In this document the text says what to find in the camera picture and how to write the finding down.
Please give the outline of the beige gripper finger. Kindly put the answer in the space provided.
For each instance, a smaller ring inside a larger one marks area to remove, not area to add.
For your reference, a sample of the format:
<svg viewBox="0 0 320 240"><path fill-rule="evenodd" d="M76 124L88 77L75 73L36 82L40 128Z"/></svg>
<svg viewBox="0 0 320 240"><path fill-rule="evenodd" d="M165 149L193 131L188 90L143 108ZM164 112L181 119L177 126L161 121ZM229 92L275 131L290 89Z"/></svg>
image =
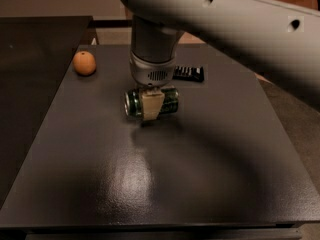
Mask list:
<svg viewBox="0 0 320 240"><path fill-rule="evenodd" d="M165 94L159 89L146 89L140 92L143 120L155 120L161 110Z"/></svg>

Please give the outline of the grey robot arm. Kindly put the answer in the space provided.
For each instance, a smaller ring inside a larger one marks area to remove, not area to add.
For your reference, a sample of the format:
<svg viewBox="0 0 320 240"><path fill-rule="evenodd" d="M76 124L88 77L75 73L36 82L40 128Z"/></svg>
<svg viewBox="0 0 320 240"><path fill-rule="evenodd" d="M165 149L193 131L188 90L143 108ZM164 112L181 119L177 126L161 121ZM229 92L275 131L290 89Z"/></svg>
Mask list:
<svg viewBox="0 0 320 240"><path fill-rule="evenodd" d="M187 32L320 108L320 13L275 0L121 0L133 13L130 66L140 86L172 79Z"/></svg>

